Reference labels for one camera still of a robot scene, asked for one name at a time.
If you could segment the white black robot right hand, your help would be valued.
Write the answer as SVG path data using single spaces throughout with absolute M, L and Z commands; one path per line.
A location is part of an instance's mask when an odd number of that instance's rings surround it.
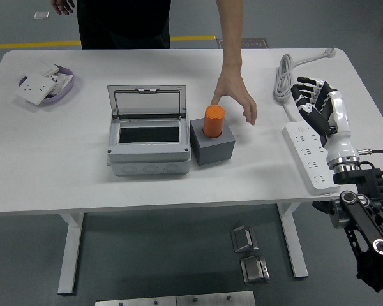
M 359 153 L 350 142 L 351 131 L 341 92 L 327 81 L 299 77 L 291 88 L 299 114 L 320 136 L 327 150 L 326 162 L 330 170 L 339 167 L 359 168 Z

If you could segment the person's left hand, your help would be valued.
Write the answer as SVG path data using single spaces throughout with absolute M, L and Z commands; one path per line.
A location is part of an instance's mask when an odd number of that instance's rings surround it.
M 257 120 L 257 104 L 250 96 L 241 76 L 240 64 L 224 64 L 217 81 L 211 105 L 218 105 L 223 96 L 229 96 L 243 107 L 247 123 L 254 125 Z

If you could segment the person's right hand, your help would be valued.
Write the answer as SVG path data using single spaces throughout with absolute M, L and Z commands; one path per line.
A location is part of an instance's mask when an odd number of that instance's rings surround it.
M 58 15 L 70 15 L 75 9 L 74 0 L 51 0 L 50 4 Z

